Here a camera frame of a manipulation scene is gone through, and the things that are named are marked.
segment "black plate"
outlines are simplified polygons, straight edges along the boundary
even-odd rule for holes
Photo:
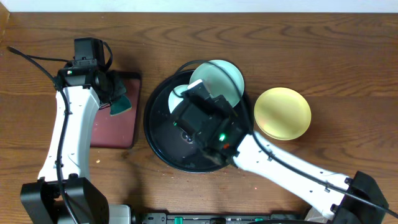
[[[189,84],[193,70],[181,72],[164,80],[151,94],[144,112],[144,132],[147,141],[166,164],[186,172],[211,172],[223,168],[203,157],[198,146],[186,138],[184,132],[173,125],[170,120],[169,95],[179,85]],[[243,100],[253,116],[246,93]],[[234,108],[237,114],[242,114],[241,104]]]

